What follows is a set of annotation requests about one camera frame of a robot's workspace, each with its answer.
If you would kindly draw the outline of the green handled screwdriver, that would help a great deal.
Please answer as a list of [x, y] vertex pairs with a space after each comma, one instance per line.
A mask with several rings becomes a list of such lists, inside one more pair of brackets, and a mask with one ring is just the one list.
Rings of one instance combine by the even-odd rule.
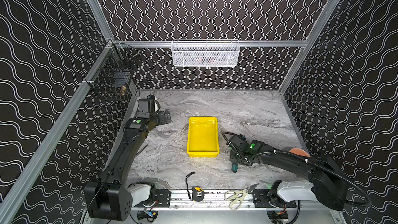
[[237, 173], [238, 167], [239, 167], [238, 164], [235, 164], [235, 163], [232, 164], [232, 171], [233, 171], [233, 173]]

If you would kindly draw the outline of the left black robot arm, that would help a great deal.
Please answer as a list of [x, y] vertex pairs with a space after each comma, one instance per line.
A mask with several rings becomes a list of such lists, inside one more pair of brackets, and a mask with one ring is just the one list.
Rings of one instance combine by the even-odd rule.
[[171, 123], [169, 110], [130, 118], [124, 126], [123, 138], [117, 151], [98, 180], [84, 187], [88, 215], [91, 218], [125, 221], [131, 208], [150, 198], [141, 200], [127, 189], [127, 176], [137, 153], [149, 132], [159, 125]]

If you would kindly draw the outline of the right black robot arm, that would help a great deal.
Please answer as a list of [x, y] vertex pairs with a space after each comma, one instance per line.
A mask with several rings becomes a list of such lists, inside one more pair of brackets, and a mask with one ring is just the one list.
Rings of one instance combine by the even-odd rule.
[[317, 201], [329, 209], [341, 211], [345, 206], [369, 207], [370, 196], [345, 176], [336, 162], [328, 157], [313, 158], [274, 148], [264, 142], [248, 142], [244, 135], [223, 132], [230, 147], [233, 172], [239, 166], [261, 164], [298, 175], [302, 181], [275, 181], [268, 192], [273, 206], [282, 202]]

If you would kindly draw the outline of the yellow plastic bin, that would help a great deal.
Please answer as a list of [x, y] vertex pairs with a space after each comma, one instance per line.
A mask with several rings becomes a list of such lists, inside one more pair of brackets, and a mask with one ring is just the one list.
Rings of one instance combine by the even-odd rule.
[[187, 154], [192, 158], [215, 158], [219, 155], [218, 119], [190, 117]]

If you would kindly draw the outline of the black yellow tape measure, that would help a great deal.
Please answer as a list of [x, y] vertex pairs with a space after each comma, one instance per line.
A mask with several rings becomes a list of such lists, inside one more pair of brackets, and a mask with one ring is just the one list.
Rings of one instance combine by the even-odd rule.
[[191, 172], [189, 173], [186, 178], [185, 178], [185, 183], [186, 183], [186, 189], [187, 189], [187, 193], [188, 193], [188, 198], [190, 201], [193, 202], [201, 202], [204, 200], [205, 198], [205, 191], [199, 187], [199, 186], [194, 186], [189, 188], [189, 184], [188, 184], [188, 179], [190, 176], [192, 176], [193, 174], [195, 174], [195, 172]]

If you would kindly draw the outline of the orange bowl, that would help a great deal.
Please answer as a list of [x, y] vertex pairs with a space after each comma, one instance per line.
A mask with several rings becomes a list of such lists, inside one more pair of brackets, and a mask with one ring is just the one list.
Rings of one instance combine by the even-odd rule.
[[300, 149], [300, 148], [292, 148], [289, 150], [290, 153], [293, 153], [298, 156], [303, 156], [303, 157], [311, 157], [306, 151]]

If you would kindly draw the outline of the beige handled scissors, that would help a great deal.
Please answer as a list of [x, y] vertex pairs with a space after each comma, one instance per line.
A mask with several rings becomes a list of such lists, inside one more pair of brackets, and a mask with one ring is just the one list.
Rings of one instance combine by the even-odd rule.
[[252, 193], [258, 185], [259, 184], [254, 184], [242, 190], [228, 190], [227, 192], [225, 192], [224, 199], [226, 201], [230, 201], [229, 208], [233, 211], [238, 210], [241, 207], [244, 199], [250, 193]]

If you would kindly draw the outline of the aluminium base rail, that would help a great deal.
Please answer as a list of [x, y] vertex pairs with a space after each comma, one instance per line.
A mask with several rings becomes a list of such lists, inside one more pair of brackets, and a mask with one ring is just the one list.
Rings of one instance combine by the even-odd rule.
[[[162, 189], [157, 190], [157, 202], [149, 210], [160, 211], [229, 211], [230, 201], [224, 198], [226, 189], [205, 190], [204, 200], [194, 202], [189, 200], [185, 189]], [[298, 204], [295, 202], [284, 203], [282, 207], [275, 207], [269, 204], [266, 197], [267, 190], [256, 190], [248, 194], [239, 208], [240, 211], [282, 211], [296, 210]]]

